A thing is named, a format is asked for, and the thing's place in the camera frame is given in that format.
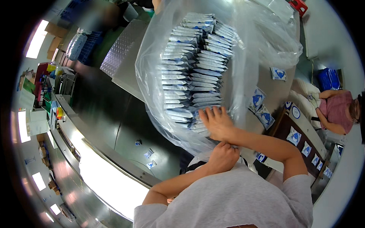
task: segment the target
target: pink shirt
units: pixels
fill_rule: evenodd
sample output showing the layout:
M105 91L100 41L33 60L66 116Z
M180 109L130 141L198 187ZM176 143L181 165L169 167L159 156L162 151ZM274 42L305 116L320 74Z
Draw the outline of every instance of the pink shirt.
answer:
M346 107L352 101L352 95L350 91L345 93L335 95L327 99L327 103L325 99L321 99L321 103L319 105L319 110L323 113L323 115L327 118L328 122L335 123L341 125L346 134L348 134L352 128L353 122L350 121L345 113Z

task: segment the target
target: white t-shirt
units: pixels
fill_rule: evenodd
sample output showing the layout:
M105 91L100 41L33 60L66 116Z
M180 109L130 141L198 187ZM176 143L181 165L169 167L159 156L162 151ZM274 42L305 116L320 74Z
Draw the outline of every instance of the white t-shirt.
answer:
M134 228L226 228L253 224L258 228L312 226L310 180L297 175L281 191L247 166L195 181L173 202L138 206Z

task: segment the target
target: blue plastic crate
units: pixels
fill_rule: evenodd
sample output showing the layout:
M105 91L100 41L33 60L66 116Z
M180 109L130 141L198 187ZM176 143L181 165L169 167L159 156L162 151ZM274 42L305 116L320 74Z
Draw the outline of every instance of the blue plastic crate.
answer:
M62 11L62 13L61 13L61 19L73 23L72 20L71 20L71 13L72 13L73 9L76 6L78 6L80 3L83 3L85 1L89 1L89 0L72 0L66 6L66 8Z
M318 74L318 81L322 91L340 89L340 80L336 70L326 68Z
M101 36L103 32L92 32L90 35L87 35L87 40L81 50L80 55L78 56L77 60L80 61L80 63L89 65L90 60L89 56L95 46L95 44L101 43L103 40L103 37Z

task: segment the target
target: glove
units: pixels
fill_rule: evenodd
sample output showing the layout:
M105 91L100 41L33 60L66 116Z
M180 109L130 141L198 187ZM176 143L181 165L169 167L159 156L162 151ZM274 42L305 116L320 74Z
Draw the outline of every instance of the glove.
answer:
M319 93L310 93L307 95L308 100L314 98L315 100L319 100Z
M308 101L314 106L315 109L318 108L317 102L314 97L308 96Z

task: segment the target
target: diamond plate metal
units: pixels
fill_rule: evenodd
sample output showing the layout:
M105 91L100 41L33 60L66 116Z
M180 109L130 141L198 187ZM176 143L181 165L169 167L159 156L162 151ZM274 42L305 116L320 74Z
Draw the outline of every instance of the diamond plate metal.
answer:
M104 58L104 61L100 66L100 70L109 75L111 78L114 78L116 71L126 58L134 41L139 36L144 35L141 34L141 32L147 25L147 22L133 19L110 48L107 56Z

